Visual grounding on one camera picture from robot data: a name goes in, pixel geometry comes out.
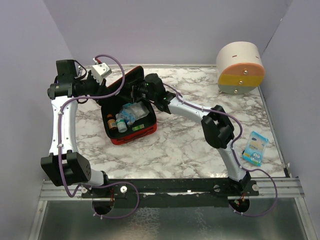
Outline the small green box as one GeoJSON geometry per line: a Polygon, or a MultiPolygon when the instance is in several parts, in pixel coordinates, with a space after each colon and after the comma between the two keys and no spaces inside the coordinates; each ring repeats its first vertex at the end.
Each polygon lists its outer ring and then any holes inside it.
{"type": "Polygon", "coordinates": [[[135,127],[132,128],[132,131],[139,131],[141,129],[144,129],[145,128],[145,125],[144,124],[140,124],[140,125],[137,125],[135,127]]]}

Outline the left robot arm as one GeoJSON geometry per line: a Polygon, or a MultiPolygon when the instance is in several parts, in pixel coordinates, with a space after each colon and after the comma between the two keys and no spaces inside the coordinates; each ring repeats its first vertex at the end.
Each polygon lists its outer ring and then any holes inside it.
{"type": "Polygon", "coordinates": [[[79,76],[76,60],[56,61],[57,76],[47,90],[53,110],[53,133],[48,156],[40,164],[52,183],[59,187],[66,183],[93,186],[97,196],[106,197],[111,186],[105,181],[104,173],[93,170],[89,161],[82,156],[76,141],[77,97],[99,95],[103,87],[90,72],[79,76]]]}

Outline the clear bottle green label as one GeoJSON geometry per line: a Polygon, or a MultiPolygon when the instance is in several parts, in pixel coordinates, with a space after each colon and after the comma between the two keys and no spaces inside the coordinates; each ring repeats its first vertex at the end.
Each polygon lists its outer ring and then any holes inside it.
{"type": "Polygon", "coordinates": [[[126,122],[123,118],[118,118],[115,122],[119,133],[125,133],[128,130],[126,122]]]}

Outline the brown bottle orange cap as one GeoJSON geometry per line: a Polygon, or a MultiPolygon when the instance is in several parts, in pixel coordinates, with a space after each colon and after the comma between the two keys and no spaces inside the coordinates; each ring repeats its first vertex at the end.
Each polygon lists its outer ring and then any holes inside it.
{"type": "Polygon", "coordinates": [[[116,124],[116,119],[112,114],[108,114],[107,116],[107,126],[110,131],[115,131],[118,127],[116,124]]]}

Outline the white gauze clear bag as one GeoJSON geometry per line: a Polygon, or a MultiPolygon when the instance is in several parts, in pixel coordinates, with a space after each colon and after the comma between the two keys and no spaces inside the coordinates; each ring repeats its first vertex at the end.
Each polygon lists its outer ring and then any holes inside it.
{"type": "Polygon", "coordinates": [[[150,111],[148,110],[148,108],[146,107],[146,105],[142,101],[133,103],[129,107],[129,110],[134,115],[135,120],[142,119],[150,113],[150,111]]]}

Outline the blue packets clear bag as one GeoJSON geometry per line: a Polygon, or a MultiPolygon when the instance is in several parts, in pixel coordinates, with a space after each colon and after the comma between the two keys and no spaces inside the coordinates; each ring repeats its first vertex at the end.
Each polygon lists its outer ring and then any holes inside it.
{"type": "Polygon", "coordinates": [[[136,115],[128,107],[123,107],[119,114],[129,126],[133,125],[136,121],[136,115]]]}

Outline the blue yellow plaster pack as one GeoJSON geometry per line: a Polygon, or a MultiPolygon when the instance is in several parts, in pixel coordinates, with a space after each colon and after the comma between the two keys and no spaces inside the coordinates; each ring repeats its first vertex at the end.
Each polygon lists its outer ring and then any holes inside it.
{"type": "Polygon", "coordinates": [[[242,158],[245,161],[260,167],[268,143],[269,140],[266,137],[256,131],[252,131],[242,153],[242,158]]]}

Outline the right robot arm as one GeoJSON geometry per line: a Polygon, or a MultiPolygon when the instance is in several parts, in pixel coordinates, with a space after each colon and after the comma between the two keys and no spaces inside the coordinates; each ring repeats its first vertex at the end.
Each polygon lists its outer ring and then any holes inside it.
{"type": "Polygon", "coordinates": [[[143,99],[153,103],[161,112],[182,116],[200,124],[206,142],[218,150],[226,166],[230,191],[236,196],[247,191],[251,176],[239,163],[232,144],[235,128],[222,106],[208,108],[186,101],[177,91],[167,91],[156,73],[135,79],[127,86],[131,90],[133,102],[143,99]]]}

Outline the white bottle blue label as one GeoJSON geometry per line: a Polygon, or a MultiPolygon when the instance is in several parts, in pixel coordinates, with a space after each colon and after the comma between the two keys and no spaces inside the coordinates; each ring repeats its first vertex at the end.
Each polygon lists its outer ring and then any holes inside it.
{"type": "Polygon", "coordinates": [[[123,117],[122,117],[121,114],[117,113],[117,114],[115,115],[115,118],[118,120],[118,119],[122,119],[123,117]]]}

